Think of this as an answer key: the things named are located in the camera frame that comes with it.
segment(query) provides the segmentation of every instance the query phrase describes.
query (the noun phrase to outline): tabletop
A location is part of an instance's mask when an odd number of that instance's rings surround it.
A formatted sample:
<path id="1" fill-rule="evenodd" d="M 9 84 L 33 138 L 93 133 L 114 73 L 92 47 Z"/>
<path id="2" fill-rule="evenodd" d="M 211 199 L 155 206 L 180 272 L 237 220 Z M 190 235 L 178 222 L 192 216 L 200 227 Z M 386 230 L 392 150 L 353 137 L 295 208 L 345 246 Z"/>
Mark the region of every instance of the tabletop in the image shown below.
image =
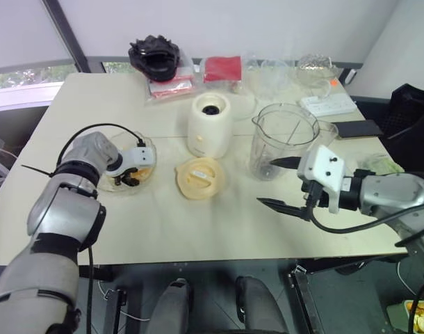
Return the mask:
<path id="1" fill-rule="evenodd" d="M 334 90 L 343 91 L 343 87 Z M 281 101 L 296 103 L 307 92 L 292 84 Z M 228 94 L 231 106 L 244 113 L 259 111 L 250 96 Z M 174 168 L 194 156 L 186 146 L 187 115 L 192 98 L 146 104 L 141 74 L 71 74 L 31 136 L 0 188 L 0 265 L 7 265 L 28 243 L 26 219 L 48 178 L 21 164 L 52 171 L 68 138 L 86 125 L 114 122 L 150 137 L 156 146 L 157 165 L 148 183 L 136 193 L 100 191 L 98 200 L 107 217 L 93 246 L 97 264 L 187 262 L 303 257 L 340 257 L 401 253 L 399 240 L 383 225 L 352 234 L 323 232 L 309 222 L 272 211 L 257 197 L 282 199 L 302 206 L 301 181 L 290 170 L 263 182 L 247 169 L 254 125 L 250 118 L 234 123 L 234 136 L 219 159 L 227 176 L 226 187 L 201 201 L 187 200 L 175 183 Z M 358 110 L 326 121 L 362 120 Z M 107 137 L 116 128 L 99 128 Z M 335 140 L 337 155 L 354 159 L 360 154 L 386 150 L 377 138 Z M 330 214 L 316 209 L 317 218 L 333 228 L 366 223 L 371 217 L 342 210 Z M 79 263 L 87 264 L 85 253 Z"/>

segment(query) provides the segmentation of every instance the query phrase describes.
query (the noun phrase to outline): robotic arm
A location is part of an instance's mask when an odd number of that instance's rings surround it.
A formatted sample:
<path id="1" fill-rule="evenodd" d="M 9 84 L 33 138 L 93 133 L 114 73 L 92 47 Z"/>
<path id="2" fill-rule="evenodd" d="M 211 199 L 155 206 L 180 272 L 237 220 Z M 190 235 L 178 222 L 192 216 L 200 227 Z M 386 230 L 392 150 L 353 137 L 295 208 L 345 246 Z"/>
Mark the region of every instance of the robotic arm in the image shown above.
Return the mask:
<path id="1" fill-rule="evenodd" d="M 356 170 L 354 177 L 345 176 L 345 163 L 325 146 L 318 146 L 302 158 L 290 157 L 271 162 L 279 167 L 297 169 L 307 193 L 305 207 L 291 207 L 280 200 L 259 198 L 270 208 L 312 221 L 318 228 L 331 233 L 351 233 L 373 228 L 381 223 L 390 226 L 402 241 L 410 256 L 420 263 L 424 275 L 424 178 L 398 173 L 374 175 L 368 170 Z M 339 208 L 360 210 L 378 218 L 353 228 L 329 228 L 313 215 L 315 206 L 328 207 L 336 214 Z"/>
<path id="2" fill-rule="evenodd" d="M 106 217 L 97 201 L 99 178 L 108 170 L 124 179 L 143 157 L 152 164 L 148 150 L 118 151 L 99 132 L 74 140 L 28 216 L 29 244 L 0 277 L 0 334 L 77 329 L 77 253 L 96 242 Z"/>

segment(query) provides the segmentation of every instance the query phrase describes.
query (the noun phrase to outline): plastic pitcher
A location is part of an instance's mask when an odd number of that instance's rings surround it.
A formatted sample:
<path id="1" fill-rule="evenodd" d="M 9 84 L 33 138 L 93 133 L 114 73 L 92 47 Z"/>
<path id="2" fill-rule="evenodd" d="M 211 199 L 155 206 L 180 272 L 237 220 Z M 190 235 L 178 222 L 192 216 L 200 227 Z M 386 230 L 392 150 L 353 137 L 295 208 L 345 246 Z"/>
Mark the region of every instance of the plastic pitcher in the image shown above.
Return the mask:
<path id="1" fill-rule="evenodd" d="M 320 131 L 318 121 L 311 113 L 286 103 L 263 108 L 252 122 L 256 127 L 249 168 L 255 177 L 266 181 L 285 171 L 271 165 L 273 159 L 301 157 Z"/>

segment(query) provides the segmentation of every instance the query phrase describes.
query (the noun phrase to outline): black cable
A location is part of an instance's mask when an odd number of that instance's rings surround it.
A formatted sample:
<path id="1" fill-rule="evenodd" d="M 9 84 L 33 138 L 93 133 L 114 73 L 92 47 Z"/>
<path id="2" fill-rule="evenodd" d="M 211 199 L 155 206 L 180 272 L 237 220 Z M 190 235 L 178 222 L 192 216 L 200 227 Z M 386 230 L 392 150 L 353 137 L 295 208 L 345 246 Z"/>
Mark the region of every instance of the black cable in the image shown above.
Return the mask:
<path id="1" fill-rule="evenodd" d="M 416 314 L 416 309 L 418 307 L 418 303 L 424 293 L 424 285 L 419 289 L 418 294 L 414 297 L 413 305 L 411 305 L 411 310 L 409 311 L 408 318 L 408 334 L 414 333 L 414 315 Z"/>
<path id="2" fill-rule="evenodd" d="M 127 129 L 126 127 L 123 127 L 122 125 L 119 124 L 115 124 L 115 123 L 97 123 L 97 124 L 91 124 L 88 125 L 87 127 L 83 127 L 82 129 L 80 129 L 77 133 L 75 133 L 69 140 L 68 142 L 66 142 L 66 144 L 64 145 L 64 147 L 62 148 L 62 150 L 59 153 L 59 157 L 58 157 L 58 162 L 56 163 L 57 166 L 60 165 L 62 158 L 65 154 L 65 151 L 68 149 L 68 147 L 70 146 L 70 144 L 72 143 L 72 141 L 79 136 L 81 133 L 83 133 L 85 130 L 88 129 L 92 129 L 93 127 L 119 127 L 120 129 L 123 129 L 124 131 L 129 132 L 132 136 L 136 137 L 138 139 L 138 145 L 139 146 L 145 146 L 144 141 L 141 139 L 141 137 L 139 137 L 139 135 L 137 135 L 136 133 L 134 133 L 133 131 Z"/>
<path id="3" fill-rule="evenodd" d="M 414 234 L 410 235 L 408 238 L 405 238 L 405 239 L 402 239 L 402 240 L 396 242 L 394 244 L 394 246 L 395 247 L 404 247 L 407 244 L 409 244 L 410 242 L 413 242 L 414 240 L 417 240 L 417 239 L 419 239 L 419 238 L 421 238 L 423 236 L 424 236 L 424 229 L 423 230 L 420 230 L 417 233 L 414 233 Z"/>
<path id="4" fill-rule="evenodd" d="M 27 165 L 20 165 L 20 166 L 25 167 L 25 168 L 28 168 L 28 169 L 31 169 L 31 170 L 34 170 L 35 172 L 39 172 L 39 173 L 45 174 L 48 177 L 52 177 L 53 176 L 53 173 L 48 173 L 45 170 L 42 170 L 42 169 L 39 169 L 39 168 L 36 168 L 36 167 L 31 167 L 31 166 L 27 166 Z"/>
<path id="5" fill-rule="evenodd" d="M 92 334 L 92 300 L 93 300 L 93 252 L 88 248 L 88 297 L 87 297 L 87 334 Z"/>
<path id="6" fill-rule="evenodd" d="M 370 223 L 366 223 L 363 225 L 353 226 L 352 228 L 328 228 L 324 225 L 322 225 L 317 218 L 314 216 L 313 213 L 313 207 L 308 207 L 309 210 L 309 218 L 313 222 L 315 226 L 320 228 L 321 230 L 324 230 L 325 232 L 329 233 L 335 233 L 335 234 L 345 234 L 345 233 L 352 233 L 352 232 L 358 232 L 362 230 L 367 230 L 369 228 L 374 228 L 375 226 L 388 223 L 389 221 L 392 221 L 393 219 L 399 218 L 401 216 L 404 216 L 405 214 L 411 214 L 413 212 L 417 212 L 424 209 L 424 204 L 417 205 L 415 207 L 408 207 L 406 209 L 400 210 L 398 212 L 395 212 L 393 214 L 389 214 L 388 216 L 384 218 L 377 219 L 375 221 L 371 221 Z"/>

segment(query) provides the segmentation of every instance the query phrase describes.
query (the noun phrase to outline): black phone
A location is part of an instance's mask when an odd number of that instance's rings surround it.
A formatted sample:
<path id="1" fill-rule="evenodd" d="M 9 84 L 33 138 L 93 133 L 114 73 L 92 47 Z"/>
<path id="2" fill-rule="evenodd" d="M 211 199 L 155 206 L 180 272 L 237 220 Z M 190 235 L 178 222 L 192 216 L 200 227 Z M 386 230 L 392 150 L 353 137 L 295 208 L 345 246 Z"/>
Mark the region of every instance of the black phone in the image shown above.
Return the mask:
<path id="1" fill-rule="evenodd" d="M 350 122 L 333 122 L 340 138 L 382 136 L 384 133 L 374 120 L 353 120 Z"/>

